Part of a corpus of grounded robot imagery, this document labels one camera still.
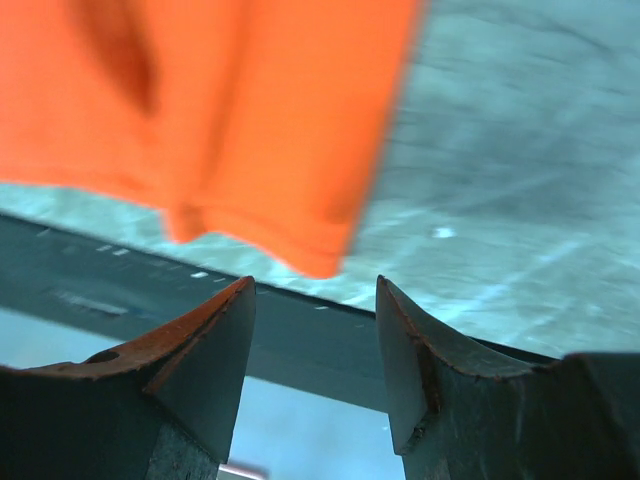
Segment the metal bar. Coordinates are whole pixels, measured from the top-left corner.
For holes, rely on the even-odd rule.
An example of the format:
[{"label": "metal bar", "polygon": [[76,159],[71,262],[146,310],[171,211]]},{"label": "metal bar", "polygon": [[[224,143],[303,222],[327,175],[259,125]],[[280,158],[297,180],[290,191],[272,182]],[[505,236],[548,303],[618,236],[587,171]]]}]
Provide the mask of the metal bar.
[{"label": "metal bar", "polygon": [[[0,237],[0,306],[122,341],[191,310],[236,280],[7,215],[0,215]],[[386,410],[372,312],[268,285],[256,288],[248,375]],[[515,358],[551,361],[483,344]]]}]

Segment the dark green metal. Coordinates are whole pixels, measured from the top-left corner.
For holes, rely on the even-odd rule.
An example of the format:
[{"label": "dark green metal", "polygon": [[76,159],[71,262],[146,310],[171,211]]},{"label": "dark green metal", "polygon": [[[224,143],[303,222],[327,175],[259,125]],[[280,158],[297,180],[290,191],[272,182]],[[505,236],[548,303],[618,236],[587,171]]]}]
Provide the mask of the dark green metal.
[{"label": "dark green metal", "polygon": [[409,480],[640,478],[640,354],[515,360],[378,280],[396,454]]},{"label": "dark green metal", "polygon": [[0,367],[0,479],[215,479],[254,315],[255,284],[244,278],[84,363]]}]

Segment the gray floor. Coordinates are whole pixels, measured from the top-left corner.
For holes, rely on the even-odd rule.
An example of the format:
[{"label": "gray floor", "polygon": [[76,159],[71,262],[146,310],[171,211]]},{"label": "gray floor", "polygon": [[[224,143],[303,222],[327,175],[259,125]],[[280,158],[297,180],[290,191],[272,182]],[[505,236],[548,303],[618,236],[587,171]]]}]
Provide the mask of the gray floor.
[{"label": "gray floor", "polygon": [[373,308],[389,276],[464,333],[562,355],[640,347],[640,4],[436,0],[344,273],[220,235],[169,244],[156,213],[0,186],[1,208]]}]

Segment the blurry background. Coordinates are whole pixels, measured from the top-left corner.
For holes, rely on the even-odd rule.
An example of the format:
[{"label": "blurry background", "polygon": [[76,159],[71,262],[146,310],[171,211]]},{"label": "blurry background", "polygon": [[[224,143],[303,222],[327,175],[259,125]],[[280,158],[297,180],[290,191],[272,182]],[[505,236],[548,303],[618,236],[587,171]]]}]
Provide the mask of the blurry background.
[{"label": "blurry background", "polygon": [[172,245],[157,213],[83,192],[5,185],[1,208],[367,309],[382,273],[465,334],[551,356],[638,350],[638,25],[628,0],[434,0],[334,279],[300,278],[221,235]]}]

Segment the orange fabric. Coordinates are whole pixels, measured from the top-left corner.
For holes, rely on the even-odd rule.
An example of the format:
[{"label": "orange fabric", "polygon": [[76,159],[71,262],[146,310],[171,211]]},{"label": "orange fabric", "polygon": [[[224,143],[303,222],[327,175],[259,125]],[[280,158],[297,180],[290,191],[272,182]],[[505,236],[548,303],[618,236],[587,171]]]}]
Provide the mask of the orange fabric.
[{"label": "orange fabric", "polygon": [[419,0],[0,0],[0,179],[340,268]]}]

